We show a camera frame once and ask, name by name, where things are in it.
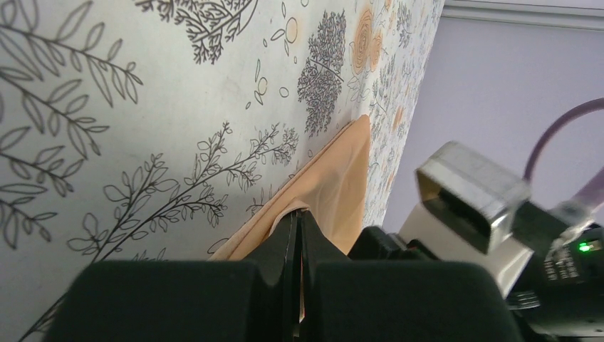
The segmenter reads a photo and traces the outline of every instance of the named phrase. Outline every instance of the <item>silver metal part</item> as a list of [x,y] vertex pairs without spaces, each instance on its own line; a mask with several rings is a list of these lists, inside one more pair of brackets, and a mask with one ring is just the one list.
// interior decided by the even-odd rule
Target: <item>silver metal part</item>
[[416,173],[426,208],[485,254],[511,236],[517,209],[531,197],[524,180],[458,142]]

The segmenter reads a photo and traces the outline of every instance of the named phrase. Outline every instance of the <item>floral pattern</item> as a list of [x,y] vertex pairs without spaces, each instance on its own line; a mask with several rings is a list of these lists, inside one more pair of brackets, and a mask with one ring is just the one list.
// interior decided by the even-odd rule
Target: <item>floral pattern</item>
[[381,225],[444,0],[0,0],[0,341],[103,260],[203,260],[370,116]]

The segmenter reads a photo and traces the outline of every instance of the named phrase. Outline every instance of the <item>wall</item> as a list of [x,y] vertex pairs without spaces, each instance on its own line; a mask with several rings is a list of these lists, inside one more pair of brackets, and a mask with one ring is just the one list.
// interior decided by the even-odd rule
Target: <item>wall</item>
[[[604,96],[604,32],[440,21],[384,228],[417,204],[414,170],[458,140],[521,175],[541,133],[575,105]],[[604,112],[571,123],[546,148],[533,199],[574,194],[604,162]],[[598,215],[604,222],[604,212]]]

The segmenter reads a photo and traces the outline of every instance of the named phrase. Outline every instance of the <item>peach cloth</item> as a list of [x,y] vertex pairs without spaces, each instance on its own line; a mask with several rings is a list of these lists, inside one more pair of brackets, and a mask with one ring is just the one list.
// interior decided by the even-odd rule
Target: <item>peach cloth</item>
[[211,260],[240,260],[296,209],[309,209],[323,234],[348,253],[360,234],[369,163],[369,117],[344,127]]

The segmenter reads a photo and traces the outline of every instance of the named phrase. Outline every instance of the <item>purple cable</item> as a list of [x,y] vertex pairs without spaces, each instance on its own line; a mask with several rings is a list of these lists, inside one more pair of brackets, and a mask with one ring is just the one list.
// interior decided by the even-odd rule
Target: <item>purple cable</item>
[[[604,98],[597,98],[582,105],[576,106],[557,119],[537,141],[537,144],[535,145],[535,148],[533,149],[533,152],[526,163],[526,168],[524,169],[524,179],[528,183],[532,181],[535,165],[537,164],[537,160],[539,159],[541,152],[543,152],[543,149],[547,143],[549,143],[551,138],[553,138],[553,136],[559,130],[561,130],[562,127],[566,126],[575,119],[602,109],[604,109]],[[604,204],[604,167],[594,178],[592,178],[592,180],[590,180],[579,192],[577,192],[573,199],[578,200],[590,208],[593,208],[594,212],[599,209],[602,204]]]

